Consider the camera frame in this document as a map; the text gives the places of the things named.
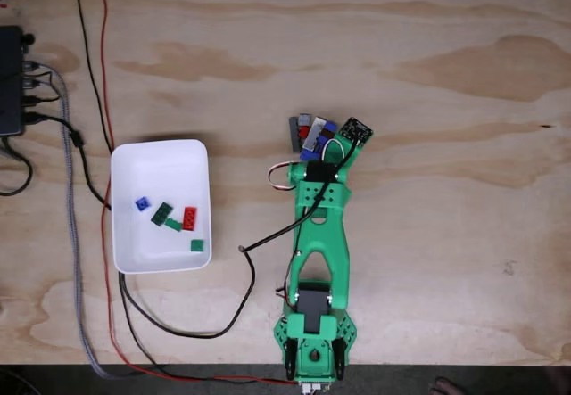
red lego brick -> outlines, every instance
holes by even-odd
[[[183,230],[194,230],[194,221],[196,220],[196,208],[187,206],[185,208],[185,216],[182,219]]]
[[[307,135],[310,133],[309,126],[300,126],[298,130],[298,135],[301,139],[307,138]]]

dark green lego brick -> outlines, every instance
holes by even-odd
[[[204,251],[204,241],[202,239],[193,239],[190,241],[190,251],[191,252],[203,252]]]
[[[162,226],[171,212],[172,206],[170,206],[168,203],[163,202],[159,209],[154,213],[151,221],[157,226]]]
[[[167,218],[167,220],[164,222],[164,225],[166,227],[172,228],[173,230],[177,230],[178,232],[182,230],[182,223],[179,223],[178,221],[172,218]]]

red wire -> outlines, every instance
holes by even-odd
[[[101,60],[101,76],[103,81],[103,107],[105,108],[105,117],[107,118],[107,129],[109,131],[109,138],[111,148],[115,149],[115,140],[113,138],[113,130],[111,118],[109,117],[109,104],[107,102],[107,76],[105,72],[105,27],[107,26],[107,0],[103,0],[103,24],[101,25],[101,38],[99,40],[99,55]]]
[[[103,106],[105,108],[105,116],[107,118],[107,130],[109,132],[109,139],[111,142],[112,149],[115,148],[115,140],[113,138],[113,131],[112,131],[112,124],[111,118],[109,117],[109,104],[107,100],[107,77],[105,76],[105,58],[104,58],[104,40],[105,40],[105,26],[107,24],[107,0],[103,0],[103,24],[101,27],[101,41],[100,41],[100,54],[101,54],[101,72],[102,72],[102,81],[103,81]],[[107,188],[105,189],[105,203],[109,201],[109,191],[111,188],[111,180],[107,181]],[[152,370],[147,370],[146,368],[142,368],[140,366],[136,366],[131,364],[125,354],[122,352],[117,340],[115,339],[115,332],[113,330],[113,313],[112,313],[112,296],[111,296],[111,284],[109,282],[109,263],[107,261],[107,248],[105,246],[105,212],[107,208],[105,206],[102,207],[101,210],[101,251],[103,254],[103,270],[105,276],[105,290],[107,293],[107,325],[109,330],[109,336],[111,338],[111,343],[113,348],[117,352],[117,355],[121,358],[121,360],[127,365],[129,368],[133,370],[139,371],[141,373],[154,375],[156,377],[160,377],[161,379],[166,380],[174,380],[178,382],[202,382],[200,379],[193,379],[191,377],[176,377],[171,375],[159,374],[155,373]],[[286,382],[286,381],[279,381],[279,380],[270,380],[270,379],[263,379],[260,377],[255,377],[251,375],[215,375],[211,377],[212,379],[224,379],[224,380],[255,380],[257,382],[262,383],[273,383],[273,384],[286,384],[292,385],[296,384],[295,382]]]

black power strip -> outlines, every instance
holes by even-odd
[[[33,42],[20,27],[0,27],[0,136],[22,133],[22,62]]]

wooden surface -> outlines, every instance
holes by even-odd
[[[292,220],[291,195],[265,181],[267,167],[293,157],[287,118],[355,116],[376,135],[350,174],[345,212],[352,363],[571,364],[571,0],[109,3],[118,143],[196,137],[210,154],[212,263],[129,278],[157,316],[196,331],[226,324],[249,279],[236,246]],[[102,6],[84,6],[99,78]],[[66,78],[103,191],[109,157],[75,1],[13,1],[0,16],[35,33],[30,57]],[[0,362],[84,362],[59,128],[29,128],[13,146],[37,174],[1,200]],[[87,330],[98,357],[118,362],[106,334],[100,205],[77,163]],[[22,176],[16,168],[1,160],[3,185]],[[147,348],[165,362],[279,362],[274,289],[290,249],[284,236],[253,254],[257,284],[228,335],[180,340],[137,318]],[[113,290],[120,344],[143,361]]]

